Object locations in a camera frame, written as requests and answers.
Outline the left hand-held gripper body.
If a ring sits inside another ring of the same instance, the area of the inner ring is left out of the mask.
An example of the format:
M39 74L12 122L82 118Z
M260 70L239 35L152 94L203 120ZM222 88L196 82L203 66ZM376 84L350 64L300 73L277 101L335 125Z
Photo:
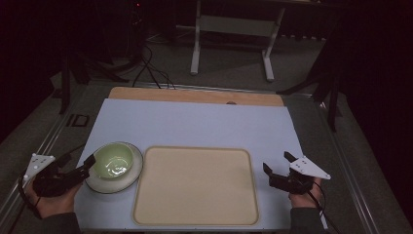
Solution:
M33 154L23 179L34 179L32 186L39 197L57 197L90 176L84 163L68 173L61 173L55 156Z

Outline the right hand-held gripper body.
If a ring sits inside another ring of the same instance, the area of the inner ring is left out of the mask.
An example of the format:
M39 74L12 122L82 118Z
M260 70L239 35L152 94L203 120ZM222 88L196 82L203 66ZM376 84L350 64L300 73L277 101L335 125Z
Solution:
M277 175L273 173L273 176L269 177L269 185L291 194L302 195L310 192L315 177L331 179L330 174L325 172L308 157L303 156L289 163L288 175Z

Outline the person's right hand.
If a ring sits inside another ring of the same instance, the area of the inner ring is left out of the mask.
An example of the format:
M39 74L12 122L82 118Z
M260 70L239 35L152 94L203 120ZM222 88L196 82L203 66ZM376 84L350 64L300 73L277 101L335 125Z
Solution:
M320 189L321 179L314 178L314 184L310 190L310 194L289 194L288 198L293 208L318 208L319 202L323 197Z

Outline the person's left hand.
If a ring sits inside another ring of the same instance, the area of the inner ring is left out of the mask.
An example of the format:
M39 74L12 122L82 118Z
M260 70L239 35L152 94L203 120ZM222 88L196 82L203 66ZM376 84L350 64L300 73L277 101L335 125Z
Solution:
M44 198L39 197L34 191L32 183L29 183L25 192L28 200L33 204L39 215L42 218L46 218L52 215L73 213L75 196L81 187L82 183L79 183L60 196Z

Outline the black square floor plate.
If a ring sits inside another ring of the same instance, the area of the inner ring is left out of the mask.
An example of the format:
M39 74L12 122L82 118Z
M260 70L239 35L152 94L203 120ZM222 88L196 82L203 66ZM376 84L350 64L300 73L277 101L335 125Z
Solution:
M87 127L90 122L89 115L71 114L66 122L66 127Z

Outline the light green bowl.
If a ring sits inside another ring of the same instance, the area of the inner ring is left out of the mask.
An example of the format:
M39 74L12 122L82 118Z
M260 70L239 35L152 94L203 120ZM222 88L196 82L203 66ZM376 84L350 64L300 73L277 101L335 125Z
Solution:
M139 149L127 142L122 142L126 144L133 153L133 163L131 168L119 177L112 179L104 179L98 177L94 172L93 168L90 169L90 176L86 179L86 183L90 189L93 191L110 194L122 191L132 185L140 176L143 166L143 156Z

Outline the beige tray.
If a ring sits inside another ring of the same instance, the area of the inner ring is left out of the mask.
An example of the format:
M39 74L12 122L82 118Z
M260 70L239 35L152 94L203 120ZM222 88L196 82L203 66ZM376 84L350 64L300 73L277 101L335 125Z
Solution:
M238 148L148 148L133 219L145 226L255 224L259 209L248 152Z

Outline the black tripod stand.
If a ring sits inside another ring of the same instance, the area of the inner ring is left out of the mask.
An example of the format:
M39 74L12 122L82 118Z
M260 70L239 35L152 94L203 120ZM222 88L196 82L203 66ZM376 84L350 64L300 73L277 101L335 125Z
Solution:
M337 59L334 58L334 50L338 48L337 40L340 37L340 27L342 25L342 16L334 22L332 30L329 32L324 46L319 52L316 61L310 69L306 79L291 88L277 91L278 95L292 95L306 87L317 84L312 94L314 102L323 102L329 96L327 124L330 130L335 133L335 118L337 111L337 99L339 91L338 69L335 68Z
M57 94L61 99L60 105L60 114L66 112L69 107L70 99L71 99L71 84L70 78L74 76L75 81L79 84L88 84L91 80L90 75L88 73L87 67L91 67L92 69L97 70L100 74L104 77L115 81L126 83L127 80L123 79L102 65L100 65L97 61L88 58L86 55L82 53L74 53L69 51L62 51L61 52L61 85L60 88L57 89Z

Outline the white table mat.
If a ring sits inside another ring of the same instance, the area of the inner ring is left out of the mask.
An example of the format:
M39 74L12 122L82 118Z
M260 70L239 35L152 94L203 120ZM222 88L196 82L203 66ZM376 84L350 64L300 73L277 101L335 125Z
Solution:
M289 227L287 194L269 186L262 164L287 174L284 151L303 156L286 107L143 101L107 98L82 153L85 160L100 146L125 141L144 153L150 146L239 148L250 155L258 219L247 225L144 225L133 220L138 185L114 194L99 194L84 185L75 211L83 230L104 231L275 231Z

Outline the metal floor rail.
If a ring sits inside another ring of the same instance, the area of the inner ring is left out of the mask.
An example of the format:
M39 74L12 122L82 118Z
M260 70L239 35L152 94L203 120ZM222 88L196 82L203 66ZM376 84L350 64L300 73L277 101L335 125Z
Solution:
M323 122L324 128L328 131L328 134L330 135L334 148L338 154L339 165L342 171L342 175L350 191L353 204L355 205L357 215L361 221L365 234L380 234L379 229L375 223L375 220L371 214L371 211L368 205L366 204L364 195L362 194L362 191L357 184L356 177L347 159L347 155L345 154L344 149L339 142L339 137L330 130L330 127L327 123L326 115L328 114L328 111L326 105L323 102L316 103L315 107L318 111L321 121Z
M16 220L21 207L19 178L32 154L51 155L71 109L35 109L0 143L0 232Z

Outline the white metal table frame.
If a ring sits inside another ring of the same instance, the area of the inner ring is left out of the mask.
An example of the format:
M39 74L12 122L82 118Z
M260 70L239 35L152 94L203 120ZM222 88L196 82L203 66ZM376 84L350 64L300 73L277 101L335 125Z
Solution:
M275 75L271 63L271 53L282 24L284 12L285 8L280 8L278 10L276 19L273 21L209 16L202 14L202 0L197 0L195 20L195 41L190 67L190 74L197 75L199 73L201 53L201 32L218 32L267 37L269 39L269 44L267 48L261 52L261 57L267 81L274 82Z

